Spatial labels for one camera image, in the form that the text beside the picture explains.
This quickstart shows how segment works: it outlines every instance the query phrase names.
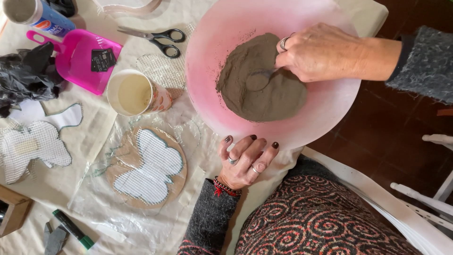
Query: dark wooden floor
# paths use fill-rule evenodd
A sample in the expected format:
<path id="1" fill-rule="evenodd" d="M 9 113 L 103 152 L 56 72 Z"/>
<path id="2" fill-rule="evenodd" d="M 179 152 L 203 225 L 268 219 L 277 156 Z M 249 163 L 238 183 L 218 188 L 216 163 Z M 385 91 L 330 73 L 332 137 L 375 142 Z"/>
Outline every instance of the dark wooden floor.
<path id="1" fill-rule="evenodd" d="M 396 39 L 422 25 L 453 33 L 450 0 L 375 1 L 389 10 L 378 37 Z M 396 197 L 423 207 L 392 190 L 390 183 L 404 184 L 432 197 L 453 170 L 451 150 L 421 139 L 425 134 L 453 135 L 453 117 L 436 116 L 437 110 L 444 108 L 449 106 L 393 90 L 383 82 L 362 81 L 345 118 L 308 146 L 361 171 Z M 453 204 L 453 196 L 447 202 Z"/>

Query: red bracelet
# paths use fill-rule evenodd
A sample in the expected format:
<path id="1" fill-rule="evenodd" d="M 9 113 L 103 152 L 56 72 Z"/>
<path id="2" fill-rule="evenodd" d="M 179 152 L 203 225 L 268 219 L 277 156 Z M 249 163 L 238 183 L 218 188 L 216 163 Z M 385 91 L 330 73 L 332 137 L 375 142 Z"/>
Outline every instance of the red bracelet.
<path id="1" fill-rule="evenodd" d="M 230 189 L 229 187 L 221 184 L 217 180 L 217 177 L 218 176 L 214 176 L 214 179 L 212 180 L 212 181 L 214 181 L 214 186 L 216 187 L 216 191 L 214 191 L 214 195 L 217 195 L 217 197 L 219 197 L 222 194 L 222 191 L 225 191 L 230 196 L 240 196 L 242 194 L 242 191 L 234 191 L 234 190 Z"/>

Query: green marker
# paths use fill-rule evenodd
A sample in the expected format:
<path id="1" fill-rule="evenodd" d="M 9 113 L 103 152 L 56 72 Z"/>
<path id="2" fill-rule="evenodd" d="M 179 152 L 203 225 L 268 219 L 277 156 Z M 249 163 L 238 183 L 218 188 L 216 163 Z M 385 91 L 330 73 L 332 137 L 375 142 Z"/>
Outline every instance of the green marker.
<path id="1" fill-rule="evenodd" d="M 66 230 L 71 233 L 71 235 L 79 240 L 85 249 L 89 250 L 94 245 L 94 242 L 87 235 L 85 235 L 62 211 L 56 209 L 52 214 L 58 219 L 58 221 L 61 222 Z"/>

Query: wooden box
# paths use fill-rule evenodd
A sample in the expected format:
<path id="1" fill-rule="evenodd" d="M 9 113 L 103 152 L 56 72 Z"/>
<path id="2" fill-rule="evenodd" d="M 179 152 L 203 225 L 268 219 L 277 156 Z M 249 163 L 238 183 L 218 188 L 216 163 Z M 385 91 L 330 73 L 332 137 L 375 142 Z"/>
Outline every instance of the wooden box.
<path id="1" fill-rule="evenodd" d="M 9 205 L 0 225 L 0 237 L 3 237 L 22 227 L 33 200 L 2 185 L 0 185 L 0 200 Z"/>

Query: silver ring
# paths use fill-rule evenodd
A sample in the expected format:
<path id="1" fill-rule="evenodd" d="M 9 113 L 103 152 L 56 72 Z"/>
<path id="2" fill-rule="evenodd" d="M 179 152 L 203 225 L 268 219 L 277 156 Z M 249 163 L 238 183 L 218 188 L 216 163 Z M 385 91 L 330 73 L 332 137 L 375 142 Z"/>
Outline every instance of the silver ring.
<path id="1" fill-rule="evenodd" d="M 280 48 L 282 48 L 282 50 L 287 50 L 285 49 L 284 47 L 284 44 L 286 43 L 286 40 L 289 38 L 289 36 L 283 38 L 281 41 L 280 41 Z"/>
<path id="2" fill-rule="evenodd" d="M 258 172 L 257 170 L 255 170 L 255 168 L 253 167 L 253 164 L 252 164 L 252 170 L 257 173 L 257 174 L 261 174 L 260 172 Z"/>
<path id="3" fill-rule="evenodd" d="M 232 165 L 234 165 L 234 163 L 236 163 L 236 161 L 237 161 L 238 159 L 231 159 L 230 156 L 228 156 L 228 162 L 229 162 L 230 164 L 232 164 Z"/>

